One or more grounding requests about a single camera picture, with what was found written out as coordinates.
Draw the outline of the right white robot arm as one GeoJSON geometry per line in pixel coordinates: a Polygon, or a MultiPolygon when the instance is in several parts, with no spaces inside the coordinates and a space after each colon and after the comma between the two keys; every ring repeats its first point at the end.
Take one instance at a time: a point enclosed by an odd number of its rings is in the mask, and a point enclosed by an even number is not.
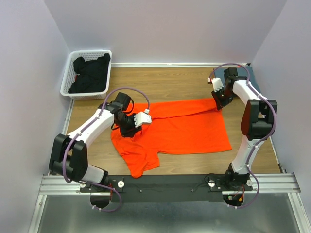
{"type": "Polygon", "coordinates": [[[218,110],[240,98],[245,109],[241,120],[242,142],[238,153],[225,174],[213,174],[209,184],[219,190],[237,190],[247,185],[251,165],[263,143],[275,132],[277,102],[269,100],[251,84],[250,76],[238,75],[237,68],[224,71],[224,79],[210,74],[208,83],[213,86],[212,96],[218,110]]]}

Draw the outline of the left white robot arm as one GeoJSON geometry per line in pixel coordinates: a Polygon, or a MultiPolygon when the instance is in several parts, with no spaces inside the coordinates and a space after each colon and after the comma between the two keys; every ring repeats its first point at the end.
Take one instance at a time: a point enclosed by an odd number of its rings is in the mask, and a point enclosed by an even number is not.
{"type": "Polygon", "coordinates": [[[78,129],[68,135],[58,134],[53,142],[49,170],[62,175],[65,181],[90,182],[98,192],[109,185],[108,172],[89,164],[87,149],[106,129],[120,130],[123,137],[133,137],[141,131],[142,125],[151,122],[150,108],[133,113],[128,106],[133,99],[122,92],[112,102],[102,103],[95,114],[78,129]]]}

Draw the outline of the orange t shirt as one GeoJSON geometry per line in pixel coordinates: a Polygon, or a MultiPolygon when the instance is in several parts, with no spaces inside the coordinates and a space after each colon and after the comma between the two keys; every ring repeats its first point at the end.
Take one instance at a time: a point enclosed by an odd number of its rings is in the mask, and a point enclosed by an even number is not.
{"type": "Polygon", "coordinates": [[[111,132],[117,153],[132,177],[160,166],[159,153],[183,155],[232,150],[222,112],[214,99],[155,102],[150,105],[150,125],[143,125],[134,137],[111,132]]]}

